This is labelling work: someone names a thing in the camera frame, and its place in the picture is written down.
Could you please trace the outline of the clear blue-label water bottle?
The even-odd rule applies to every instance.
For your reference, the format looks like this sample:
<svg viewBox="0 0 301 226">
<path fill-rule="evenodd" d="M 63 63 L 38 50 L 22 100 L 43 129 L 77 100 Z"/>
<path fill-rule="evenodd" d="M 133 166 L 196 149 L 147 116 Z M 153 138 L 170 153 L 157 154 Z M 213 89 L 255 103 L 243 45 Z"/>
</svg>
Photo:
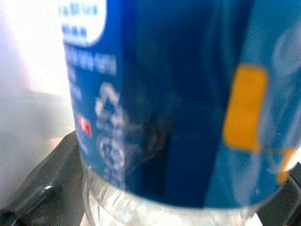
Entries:
<svg viewBox="0 0 301 226">
<path fill-rule="evenodd" d="M 245 226 L 301 151 L 301 0 L 60 0 L 91 226 Z"/>
</svg>

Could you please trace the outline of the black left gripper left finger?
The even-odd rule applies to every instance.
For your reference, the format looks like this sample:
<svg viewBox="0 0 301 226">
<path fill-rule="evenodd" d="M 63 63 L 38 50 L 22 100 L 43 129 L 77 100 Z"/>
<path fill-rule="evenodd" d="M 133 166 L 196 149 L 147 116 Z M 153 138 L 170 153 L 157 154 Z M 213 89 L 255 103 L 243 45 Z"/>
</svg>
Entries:
<svg viewBox="0 0 301 226">
<path fill-rule="evenodd" d="M 69 133 L 0 208 L 0 226 L 80 226 L 83 169 L 75 133 Z"/>
</svg>

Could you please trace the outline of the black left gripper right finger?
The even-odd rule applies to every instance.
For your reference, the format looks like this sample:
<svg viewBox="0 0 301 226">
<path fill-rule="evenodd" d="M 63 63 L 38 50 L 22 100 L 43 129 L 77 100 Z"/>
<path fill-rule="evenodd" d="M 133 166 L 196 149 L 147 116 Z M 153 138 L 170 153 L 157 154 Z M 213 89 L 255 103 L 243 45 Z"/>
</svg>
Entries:
<svg viewBox="0 0 301 226">
<path fill-rule="evenodd" d="M 262 226 L 301 226 L 301 163 L 279 191 L 256 212 Z"/>
</svg>

